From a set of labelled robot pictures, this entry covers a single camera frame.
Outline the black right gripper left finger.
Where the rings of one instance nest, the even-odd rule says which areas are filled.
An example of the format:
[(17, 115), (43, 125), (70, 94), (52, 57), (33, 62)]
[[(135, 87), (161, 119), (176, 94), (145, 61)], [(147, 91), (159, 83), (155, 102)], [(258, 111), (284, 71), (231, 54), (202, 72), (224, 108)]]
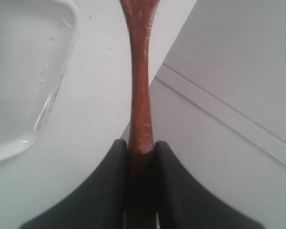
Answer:
[(115, 140), (89, 177), (55, 206), (22, 229), (122, 229), (127, 144)]

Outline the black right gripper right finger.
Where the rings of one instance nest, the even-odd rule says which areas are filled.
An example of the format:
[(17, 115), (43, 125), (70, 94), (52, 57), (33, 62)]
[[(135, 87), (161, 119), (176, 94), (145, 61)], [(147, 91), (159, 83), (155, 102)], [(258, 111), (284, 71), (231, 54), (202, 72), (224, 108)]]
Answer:
[(158, 217), (162, 229), (262, 229), (201, 185), (165, 141), (155, 144)]

